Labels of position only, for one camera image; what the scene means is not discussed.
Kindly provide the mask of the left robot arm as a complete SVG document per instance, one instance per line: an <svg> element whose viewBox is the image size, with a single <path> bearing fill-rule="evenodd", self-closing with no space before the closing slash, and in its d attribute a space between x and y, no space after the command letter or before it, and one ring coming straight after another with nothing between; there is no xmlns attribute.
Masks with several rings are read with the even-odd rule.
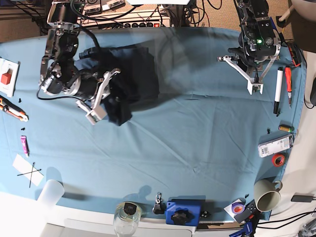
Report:
<svg viewBox="0 0 316 237"><path fill-rule="evenodd" d="M279 59L281 39L268 16L265 0L235 0L241 33L239 47L229 48L232 55L217 58L237 70L247 80L249 94L263 93L263 78Z"/></svg>

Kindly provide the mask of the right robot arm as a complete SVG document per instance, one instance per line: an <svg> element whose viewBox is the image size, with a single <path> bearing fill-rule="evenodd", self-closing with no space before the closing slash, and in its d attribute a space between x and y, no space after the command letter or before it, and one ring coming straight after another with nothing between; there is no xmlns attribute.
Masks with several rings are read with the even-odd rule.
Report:
<svg viewBox="0 0 316 237"><path fill-rule="evenodd" d="M121 67L112 53L103 50L95 34L78 22L79 18L86 18L85 4L84 0L52 2L39 90L48 95L46 101L75 99L92 125L108 118L120 126L132 118L127 97L133 85L120 76ZM94 42L94 47L85 51L85 57L94 59L96 64L86 69L78 69L74 60L80 32Z"/></svg>

